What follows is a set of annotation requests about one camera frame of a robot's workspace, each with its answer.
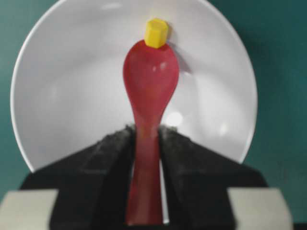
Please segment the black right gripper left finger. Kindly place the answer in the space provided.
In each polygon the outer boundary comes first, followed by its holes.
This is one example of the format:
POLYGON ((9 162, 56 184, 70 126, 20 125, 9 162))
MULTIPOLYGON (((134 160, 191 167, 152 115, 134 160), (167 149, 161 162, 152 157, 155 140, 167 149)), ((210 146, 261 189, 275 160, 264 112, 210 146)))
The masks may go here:
POLYGON ((57 189, 49 221, 53 230, 110 230, 124 225, 135 128, 27 175, 21 190, 57 189))

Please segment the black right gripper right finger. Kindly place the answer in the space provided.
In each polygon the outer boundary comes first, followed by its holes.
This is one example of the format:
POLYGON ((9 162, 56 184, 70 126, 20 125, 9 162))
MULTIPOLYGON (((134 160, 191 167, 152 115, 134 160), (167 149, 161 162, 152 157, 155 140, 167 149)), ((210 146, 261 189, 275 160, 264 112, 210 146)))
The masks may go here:
POLYGON ((158 129, 170 226, 234 230, 229 187, 267 187, 262 174, 205 148, 172 128, 158 129))

